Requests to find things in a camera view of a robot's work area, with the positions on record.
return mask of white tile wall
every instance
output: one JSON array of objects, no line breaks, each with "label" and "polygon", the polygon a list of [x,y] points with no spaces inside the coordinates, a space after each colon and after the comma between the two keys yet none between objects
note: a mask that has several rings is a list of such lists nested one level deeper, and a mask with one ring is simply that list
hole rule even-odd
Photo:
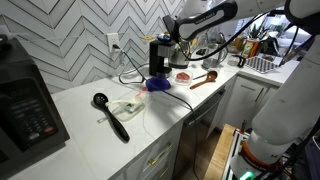
[{"label": "white tile wall", "polygon": [[140,37],[166,31],[164,15],[177,15],[184,0],[0,0],[5,25],[35,60],[51,93],[131,68],[110,54],[106,34],[139,64],[148,62],[149,42]]}]

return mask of black coffee maker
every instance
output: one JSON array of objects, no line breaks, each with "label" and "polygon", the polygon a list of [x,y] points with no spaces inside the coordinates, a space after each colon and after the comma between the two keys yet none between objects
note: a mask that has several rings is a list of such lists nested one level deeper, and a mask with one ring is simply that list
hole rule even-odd
[{"label": "black coffee maker", "polygon": [[170,58],[175,53],[175,43],[155,40],[150,42],[149,74],[151,76],[163,75],[169,77],[170,67],[164,66],[164,59]]}]

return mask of bottle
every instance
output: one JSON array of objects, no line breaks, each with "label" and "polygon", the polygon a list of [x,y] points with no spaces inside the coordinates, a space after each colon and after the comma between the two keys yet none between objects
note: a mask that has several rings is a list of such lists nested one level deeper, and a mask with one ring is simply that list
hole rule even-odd
[{"label": "bottle", "polygon": [[243,41],[244,41],[244,32],[238,35],[238,37],[235,39],[234,45],[236,46],[237,49],[241,50],[243,46]]}]

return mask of microwave control panel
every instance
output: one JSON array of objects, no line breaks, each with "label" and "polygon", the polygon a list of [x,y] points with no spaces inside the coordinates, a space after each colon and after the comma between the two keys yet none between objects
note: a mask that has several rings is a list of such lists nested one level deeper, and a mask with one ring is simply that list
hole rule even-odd
[{"label": "microwave control panel", "polygon": [[32,79],[0,84],[0,89],[0,126],[21,150],[58,131],[45,97]]}]

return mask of kitchen counter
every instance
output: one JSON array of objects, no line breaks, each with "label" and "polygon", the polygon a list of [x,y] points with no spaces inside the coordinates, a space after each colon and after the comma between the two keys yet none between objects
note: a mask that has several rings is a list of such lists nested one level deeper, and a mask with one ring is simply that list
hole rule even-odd
[{"label": "kitchen counter", "polygon": [[[298,64],[292,61],[273,72],[260,74],[247,67],[240,69],[229,66],[227,59],[219,68],[215,68],[218,72],[216,82],[207,83],[194,90],[190,90],[190,86],[173,84],[168,92],[182,98],[197,109],[237,74],[280,86]],[[189,64],[188,71],[193,73],[193,77],[206,73],[201,68],[201,63],[200,61]],[[148,73],[147,68],[142,71],[145,74]],[[192,84],[204,79],[205,77],[197,79]],[[162,92],[143,92],[146,108],[130,121],[122,123],[131,138],[128,143],[124,143],[115,135],[105,114],[94,108],[92,98],[95,93],[102,92],[110,101],[131,99],[140,92],[142,87],[143,84],[122,85],[117,77],[114,77],[53,94],[52,98],[70,134],[70,140],[66,142],[64,148],[9,179],[104,180],[110,178],[173,125],[183,121],[191,113],[181,101]]]}]

